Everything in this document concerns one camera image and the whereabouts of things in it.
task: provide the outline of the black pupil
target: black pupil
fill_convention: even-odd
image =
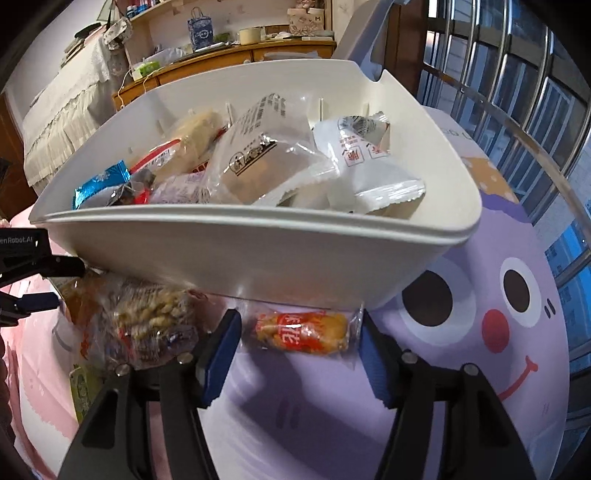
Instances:
[[[402,292],[408,314],[425,327],[436,327],[452,313],[452,291],[436,273],[427,270]]]
[[[530,289],[525,279],[515,270],[507,270],[503,277],[503,288],[509,304],[520,313],[530,306]]]

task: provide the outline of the wooden desk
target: wooden desk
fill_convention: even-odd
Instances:
[[[170,83],[198,73],[209,70],[221,69],[231,65],[240,65],[249,61],[261,61],[265,53],[270,52],[318,52],[324,59],[331,58],[336,43],[332,40],[281,40],[266,41],[254,45],[233,46],[225,50],[218,50],[211,53],[168,65],[146,79],[138,80],[123,88],[119,94],[113,95],[115,108],[121,110],[123,106],[129,105],[136,98],[142,96],[165,83]]]

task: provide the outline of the gray handle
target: gray handle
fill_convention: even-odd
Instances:
[[[371,62],[371,53],[394,4],[411,0],[368,0],[351,17],[332,58],[352,60],[371,79],[378,80],[383,67]]]

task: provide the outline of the white snack package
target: white snack package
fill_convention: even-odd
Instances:
[[[203,175],[200,171],[167,178],[154,189],[148,203],[198,203]]]
[[[291,206],[366,214],[421,197],[425,193],[423,181],[409,175],[376,146],[388,129],[382,118],[383,114],[346,116],[316,124],[316,145],[338,163],[340,177],[301,189]]]
[[[298,188],[337,178],[306,113],[305,99],[271,93],[258,101],[220,139],[203,179],[205,200],[276,206]]]

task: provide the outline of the silver bolt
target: silver bolt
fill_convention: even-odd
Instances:
[[[466,372],[471,377],[475,377],[478,375],[479,368],[474,364],[466,364],[464,365],[464,372]]]
[[[402,354],[402,361],[408,365],[414,365],[418,361],[418,357],[416,353],[412,352],[404,352]]]
[[[115,373],[118,377],[124,377],[125,375],[129,375],[131,372],[131,367],[128,364],[122,364],[115,368]]]
[[[181,365],[187,365],[193,361],[193,355],[189,352],[181,353],[177,360]]]

